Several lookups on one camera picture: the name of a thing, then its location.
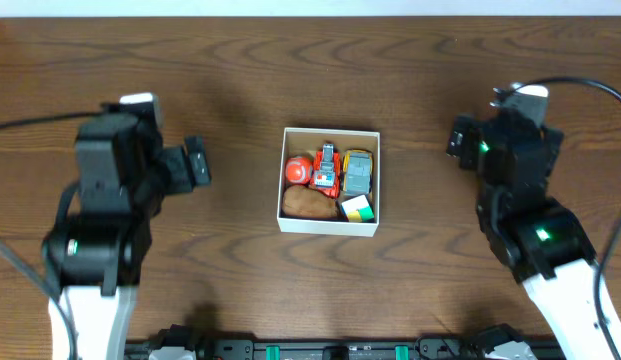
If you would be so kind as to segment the multicoloured puzzle cube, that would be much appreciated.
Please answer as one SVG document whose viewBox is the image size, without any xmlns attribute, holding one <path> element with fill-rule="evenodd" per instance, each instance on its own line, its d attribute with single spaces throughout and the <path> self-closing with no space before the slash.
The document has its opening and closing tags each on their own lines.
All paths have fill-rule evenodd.
<svg viewBox="0 0 621 360">
<path fill-rule="evenodd" d="M 364 223 L 374 220 L 373 208 L 366 195 L 359 195 L 340 203 L 341 210 L 349 222 Z"/>
</svg>

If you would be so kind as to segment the red toy ball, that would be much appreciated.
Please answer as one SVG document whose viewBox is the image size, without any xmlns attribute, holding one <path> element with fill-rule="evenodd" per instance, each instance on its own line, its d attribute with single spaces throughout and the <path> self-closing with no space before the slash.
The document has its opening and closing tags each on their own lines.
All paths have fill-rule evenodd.
<svg viewBox="0 0 621 360">
<path fill-rule="evenodd" d="M 285 179 L 296 185 L 308 185 L 313 176 L 313 160 L 307 156 L 289 158 L 284 166 Z"/>
</svg>

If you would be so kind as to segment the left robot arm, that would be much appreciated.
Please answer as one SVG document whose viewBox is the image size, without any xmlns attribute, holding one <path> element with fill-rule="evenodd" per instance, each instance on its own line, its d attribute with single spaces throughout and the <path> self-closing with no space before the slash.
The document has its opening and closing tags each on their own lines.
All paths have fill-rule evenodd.
<svg viewBox="0 0 621 360">
<path fill-rule="evenodd" d="M 150 222 L 165 197 L 211 182 L 203 139 L 167 147 L 152 93 L 125 95 L 81 125 L 79 178 L 42 243 L 55 359 L 121 359 Z"/>
</svg>

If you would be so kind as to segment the red toy fire truck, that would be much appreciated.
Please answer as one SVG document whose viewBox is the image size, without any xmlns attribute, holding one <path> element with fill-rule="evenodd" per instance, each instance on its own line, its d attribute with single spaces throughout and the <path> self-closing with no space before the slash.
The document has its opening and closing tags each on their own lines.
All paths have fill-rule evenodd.
<svg viewBox="0 0 621 360">
<path fill-rule="evenodd" d="M 313 160 L 310 186 L 329 198 L 336 199 L 340 192 L 340 155 L 332 143 L 325 143 Z"/>
</svg>

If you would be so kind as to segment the yellow grey toy truck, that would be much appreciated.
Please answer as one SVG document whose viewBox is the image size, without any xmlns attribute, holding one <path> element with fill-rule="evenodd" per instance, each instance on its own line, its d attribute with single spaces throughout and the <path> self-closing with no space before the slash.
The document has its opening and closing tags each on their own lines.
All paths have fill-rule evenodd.
<svg viewBox="0 0 621 360">
<path fill-rule="evenodd" d="M 371 192 L 373 156 L 365 150 L 347 150 L 343 161 L 343 192 L 347 196 L 367 195 Z"/>
</svg>

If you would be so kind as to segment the brown plush toy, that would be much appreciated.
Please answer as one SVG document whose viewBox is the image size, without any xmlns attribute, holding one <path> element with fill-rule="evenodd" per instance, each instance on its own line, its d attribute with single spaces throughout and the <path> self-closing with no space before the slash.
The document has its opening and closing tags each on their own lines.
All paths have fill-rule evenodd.
<svg viewBox="0 0 621 360">
<path fill-rule="evenodd" d="M 282 211 L 289 217 L 318 220 L 334 219 L 339 214 L 334 199 L 301 185 L 294 185 L 285 190 Z"/>
</svg>

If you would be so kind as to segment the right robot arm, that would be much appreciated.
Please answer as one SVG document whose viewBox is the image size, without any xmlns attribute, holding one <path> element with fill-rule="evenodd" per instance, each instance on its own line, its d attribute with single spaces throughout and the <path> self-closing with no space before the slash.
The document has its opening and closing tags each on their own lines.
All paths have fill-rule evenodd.
<svg viewBox="0 0 621 360">
<path fill-rule="evenodd" d="M 479 180 L 476 213 L 490 249 L 542 313 L 568 359 L 621 359 L 621 321 L 576 215 L 547 193 L 563 134 L 513 109 L 460 115 L 449 155 Z"/>
</svg>

